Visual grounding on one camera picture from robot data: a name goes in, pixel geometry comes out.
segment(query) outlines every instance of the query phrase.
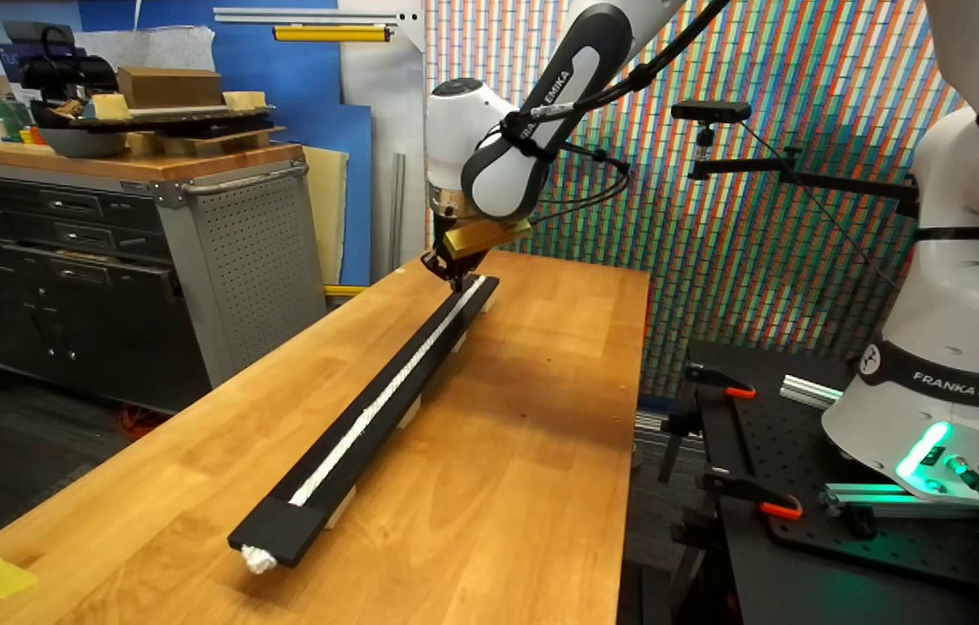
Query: wooden tabletop surface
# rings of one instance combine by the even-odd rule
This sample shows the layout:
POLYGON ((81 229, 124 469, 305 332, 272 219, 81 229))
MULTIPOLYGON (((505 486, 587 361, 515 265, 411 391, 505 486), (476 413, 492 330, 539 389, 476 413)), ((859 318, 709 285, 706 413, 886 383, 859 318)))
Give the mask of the wooden tabletop surface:
POLYGON ((0 168, 26 168, 42 173, 106 177, 106 182, 161 182, 186 184, 195 177, 232 173, 240 168, 300 160, 300 146, 263 146, 223 156, 153 156, 153 160, 66 160, 50 146, 0 146, 0 168))
POLYGON ((225 536, 448 298, 405 265, 0 531, 0 620, 615 620, 650 279, 492 252, 492 305, 294 568, 225 536))

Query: white tip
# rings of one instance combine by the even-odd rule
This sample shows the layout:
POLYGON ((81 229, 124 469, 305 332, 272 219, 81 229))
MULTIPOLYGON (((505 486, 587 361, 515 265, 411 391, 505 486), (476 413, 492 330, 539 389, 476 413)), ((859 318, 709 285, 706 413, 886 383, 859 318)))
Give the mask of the white tip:
POLYGON ((255 577, 278 568, 278 558, 268 547, 242 545, 240 554, 255 577))

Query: robotic arm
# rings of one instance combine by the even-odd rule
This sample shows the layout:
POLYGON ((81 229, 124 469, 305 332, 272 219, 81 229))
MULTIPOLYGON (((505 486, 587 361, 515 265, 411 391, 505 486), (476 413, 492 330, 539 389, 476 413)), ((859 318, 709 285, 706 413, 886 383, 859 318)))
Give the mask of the robotic arm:
MULTIPOLYGON (((674 45, 706 32, 729 0, 717 0, 674 45)), ((455 287, 489 246, 515 235, 539 205, 550 168, 587 112, 645 88, 635 74, 608 95, 618 69, 674 17, 680 0, 578 0, 552 61, 520 108, 481 80, 448 80, 427 101, 427 182, 433 250, 424 265, 455 287)))

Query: metal cabinet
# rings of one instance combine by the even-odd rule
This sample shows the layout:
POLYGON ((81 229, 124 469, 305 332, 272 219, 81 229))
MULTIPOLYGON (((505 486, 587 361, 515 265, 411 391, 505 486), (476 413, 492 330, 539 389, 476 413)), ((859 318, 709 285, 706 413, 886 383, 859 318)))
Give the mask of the metal cabinet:
POLYGON ((327 311, 301 173, 0 169, 0 368, 153 408, 238 374, 327 311))

